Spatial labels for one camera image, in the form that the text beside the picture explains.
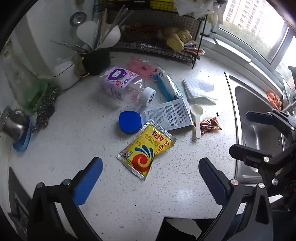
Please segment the orange sink sponge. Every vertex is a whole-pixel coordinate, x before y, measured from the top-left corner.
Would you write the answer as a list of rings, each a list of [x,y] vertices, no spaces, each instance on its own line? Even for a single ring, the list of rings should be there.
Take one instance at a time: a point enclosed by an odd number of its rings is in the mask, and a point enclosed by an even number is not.
[[[268,92],[267,97],[275,109],[281,110],[282,102],[276,94],[274,94],[273,92]]]

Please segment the stainless steel sink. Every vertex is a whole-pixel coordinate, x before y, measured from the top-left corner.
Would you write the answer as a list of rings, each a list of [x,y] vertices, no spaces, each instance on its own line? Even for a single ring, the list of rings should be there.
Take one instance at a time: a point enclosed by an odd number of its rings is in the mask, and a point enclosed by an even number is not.
[[[235,179],[242,184],[256,184],[262,181],[258,172],[260,163],[270,163],[272,157],[295,142],[295,118],[289,118],[292,121],[292,127],[288,132],[290,137],[285,137],[273,125],[248,120],[246,114],[249,111],[264,114],[273,111],[274,108],[269,102],[267,94],[249,80],[239,79],[228,72],[224,74],[233,104],[236,143],[243,146],[243,154],[249,150],[258,154],[258,161],[251,166],[247,166],[243,161],[236,161]]]

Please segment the red-brown snack wrapper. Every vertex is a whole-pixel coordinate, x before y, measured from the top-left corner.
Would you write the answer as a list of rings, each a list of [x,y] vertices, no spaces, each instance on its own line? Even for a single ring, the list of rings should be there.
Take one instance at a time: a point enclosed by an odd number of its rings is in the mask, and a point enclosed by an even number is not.
[[[200,121],[200,130],[202,135],[208,132],[221,130],[221,129],[222,128],[218,122],[217,117],[207,118]]]

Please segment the black gas stove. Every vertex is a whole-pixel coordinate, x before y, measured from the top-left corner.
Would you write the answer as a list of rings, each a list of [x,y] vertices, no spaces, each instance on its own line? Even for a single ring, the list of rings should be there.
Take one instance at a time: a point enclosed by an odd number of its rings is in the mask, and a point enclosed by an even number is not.
[[[16,227],[17,234],[22,240],[27,240],[27,228],[31,198],[20,184],[13,169],[9,168],[9,203],[8,213]]]

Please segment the yellow yeast packet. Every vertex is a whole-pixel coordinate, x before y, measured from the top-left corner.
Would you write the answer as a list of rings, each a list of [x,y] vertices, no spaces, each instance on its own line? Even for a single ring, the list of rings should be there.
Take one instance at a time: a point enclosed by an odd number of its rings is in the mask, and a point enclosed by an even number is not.
[[[150,119],[116,158],[130,172],[144,181],[155,157],[172,148],[176,141],[173,135]]]

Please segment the white plastic spoon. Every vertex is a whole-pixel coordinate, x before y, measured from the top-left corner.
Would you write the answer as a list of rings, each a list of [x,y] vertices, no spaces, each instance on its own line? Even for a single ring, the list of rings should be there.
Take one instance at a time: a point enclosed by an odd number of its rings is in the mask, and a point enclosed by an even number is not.
[[[200,117],[203,114],[203,108],[200,105],[192,105],[191,106],[191,114],[195,117],[196,123],[196,138],[201,138],[201,129],[200,129]]]

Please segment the blue saucer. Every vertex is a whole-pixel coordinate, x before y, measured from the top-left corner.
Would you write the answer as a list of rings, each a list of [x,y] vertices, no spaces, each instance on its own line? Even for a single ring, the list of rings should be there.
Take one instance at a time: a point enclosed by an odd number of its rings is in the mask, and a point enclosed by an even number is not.
[[[21,138],[17,141],[13,143],[13,148],[14,150],[16,150],[17,152],[24,152],[30,142],[30,138],[31,138],[31,126],[32,126],[32,121],[30,119],[30,117],[26,116],[27,119],[27,126],[25,131],[23,132],[23,135],[21,136]]]

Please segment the white printed sachet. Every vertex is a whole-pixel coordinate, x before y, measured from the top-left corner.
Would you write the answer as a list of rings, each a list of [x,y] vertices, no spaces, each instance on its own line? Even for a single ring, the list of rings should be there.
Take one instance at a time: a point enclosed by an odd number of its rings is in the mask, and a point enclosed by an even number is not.
[[[193,125],[188,103],[183,98],[147,108],[140,112],[140,117],[142,124],[153,120],[167,131]]]

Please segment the blue round lid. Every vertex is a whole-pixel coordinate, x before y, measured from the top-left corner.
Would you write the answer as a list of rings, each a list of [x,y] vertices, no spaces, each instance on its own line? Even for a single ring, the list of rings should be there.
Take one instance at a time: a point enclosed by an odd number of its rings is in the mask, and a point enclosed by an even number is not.
[[[118,125],[124,133],[134,134],[142,128],[142,119],[135,111],[123,111],[119,115]]]

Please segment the steel teapot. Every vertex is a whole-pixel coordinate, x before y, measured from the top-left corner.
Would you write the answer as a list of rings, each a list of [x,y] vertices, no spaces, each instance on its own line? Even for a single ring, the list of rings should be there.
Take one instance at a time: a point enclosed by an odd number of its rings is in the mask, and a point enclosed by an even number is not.
[[[1,113],[1,132],[8,135],[15,142],[19,141],[29,126],[29,118],[20,109],[12,110],[7,106]]]

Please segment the green glass dish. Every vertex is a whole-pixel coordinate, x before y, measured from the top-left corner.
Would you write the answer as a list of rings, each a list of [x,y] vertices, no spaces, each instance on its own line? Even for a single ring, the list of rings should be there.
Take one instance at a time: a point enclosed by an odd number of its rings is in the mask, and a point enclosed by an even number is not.
[[[44,96],[47,88],[48,81],[41,80],[38,84],[34,85],[31,89],[26,93],[26,106],[25,108],[30,112],[36,111],[42,101],[42,97]]]

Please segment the clear plastic bottle purple label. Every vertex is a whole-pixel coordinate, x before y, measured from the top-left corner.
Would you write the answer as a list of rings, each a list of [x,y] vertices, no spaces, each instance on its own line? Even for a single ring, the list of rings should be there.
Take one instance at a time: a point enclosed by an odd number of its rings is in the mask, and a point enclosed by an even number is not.
[[[110,66],[98,78],[103,90],[126,104],[148,107],[156,91],[140,75],[119,66]]]

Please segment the blue foil wrapper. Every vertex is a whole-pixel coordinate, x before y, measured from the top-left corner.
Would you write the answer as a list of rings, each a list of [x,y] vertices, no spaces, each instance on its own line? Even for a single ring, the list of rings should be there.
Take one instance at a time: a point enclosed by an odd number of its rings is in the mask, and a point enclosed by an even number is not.
[[[157,82],[161,93],[167,101],[173,101],[183,97],[180,90],[174,84],[172,78],[160,67],[152,73],[152,79]]]

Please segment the white enamel lidded pot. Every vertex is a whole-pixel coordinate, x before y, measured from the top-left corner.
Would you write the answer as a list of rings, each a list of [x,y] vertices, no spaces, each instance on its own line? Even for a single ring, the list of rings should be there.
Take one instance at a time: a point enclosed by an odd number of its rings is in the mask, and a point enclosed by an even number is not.
[[[72,59],[57,59],[56,65],[52,69],[55,83],[66,90],[72,87],[80,77],[75,73],[75,63]]]

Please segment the white plastic bag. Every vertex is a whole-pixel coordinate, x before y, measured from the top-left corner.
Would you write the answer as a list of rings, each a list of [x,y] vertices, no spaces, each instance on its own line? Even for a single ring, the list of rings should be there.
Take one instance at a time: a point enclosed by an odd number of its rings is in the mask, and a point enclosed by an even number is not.
[[[174,1],[174,7],[179,16],[192,14],[197,20],[205,15],[208,15],[208,22],[212,25],[223,24],[223,7],[226,1],[213,0],[198,0],[188,1],[179,0]]]

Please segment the ginger root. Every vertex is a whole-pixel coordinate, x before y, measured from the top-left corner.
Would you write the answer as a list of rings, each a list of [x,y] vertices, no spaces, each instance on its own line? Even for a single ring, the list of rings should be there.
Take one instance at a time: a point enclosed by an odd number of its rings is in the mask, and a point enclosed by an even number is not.
[[[197,45],[191,33],[187,29],[178,27],[166,27],[161,30],[165,44],[173,51],[183,51],[187,46]]]

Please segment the glass pitcher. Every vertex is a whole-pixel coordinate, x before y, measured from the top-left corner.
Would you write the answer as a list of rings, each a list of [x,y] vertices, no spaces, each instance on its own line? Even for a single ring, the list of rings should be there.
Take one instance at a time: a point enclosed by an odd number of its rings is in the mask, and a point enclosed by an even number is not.
[[[39,80],[15,55],[11,39],[7,40],[1,51],[1,67],[16,101],[25,108],[26,93],[38,84]]]

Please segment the black utensil holder cup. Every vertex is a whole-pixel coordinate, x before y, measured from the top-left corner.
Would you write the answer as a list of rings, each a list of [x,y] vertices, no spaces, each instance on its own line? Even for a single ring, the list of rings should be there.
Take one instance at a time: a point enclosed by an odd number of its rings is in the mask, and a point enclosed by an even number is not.
[[[108,48],[101,48],[89,53],[79,54],[82,58],[82,65],[86,73],[99,75],[110,66],[110,51]]]

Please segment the pink plastic wrapper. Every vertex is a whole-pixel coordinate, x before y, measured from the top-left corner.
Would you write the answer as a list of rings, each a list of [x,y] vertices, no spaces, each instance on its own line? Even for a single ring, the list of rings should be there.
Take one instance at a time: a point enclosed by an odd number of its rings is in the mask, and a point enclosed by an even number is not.
[[[140,75],[141,77],[150,79],[152,81],[158,81],[158,73],[156,67],[149,61],[141,58],[133,57],[128,61],[129,69]]]

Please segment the yellow OMO detergent bag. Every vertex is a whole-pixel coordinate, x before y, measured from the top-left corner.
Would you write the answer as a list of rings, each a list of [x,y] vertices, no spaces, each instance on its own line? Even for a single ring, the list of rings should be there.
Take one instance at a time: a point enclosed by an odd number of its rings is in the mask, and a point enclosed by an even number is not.
[[[150,0],[152,9],[176,12],[173,0]]]

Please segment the steel sink strainer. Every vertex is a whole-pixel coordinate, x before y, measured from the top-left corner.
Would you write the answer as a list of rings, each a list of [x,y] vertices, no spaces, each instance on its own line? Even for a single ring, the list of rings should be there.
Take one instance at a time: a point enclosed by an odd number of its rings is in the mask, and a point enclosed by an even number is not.
[[[80,25],[82,25],[84,22],[86,22],[86,19],[87,19],[86,13],[84,13],[83,11],[78,11],[71,16],[70,25],[72,27],[77,28]]]

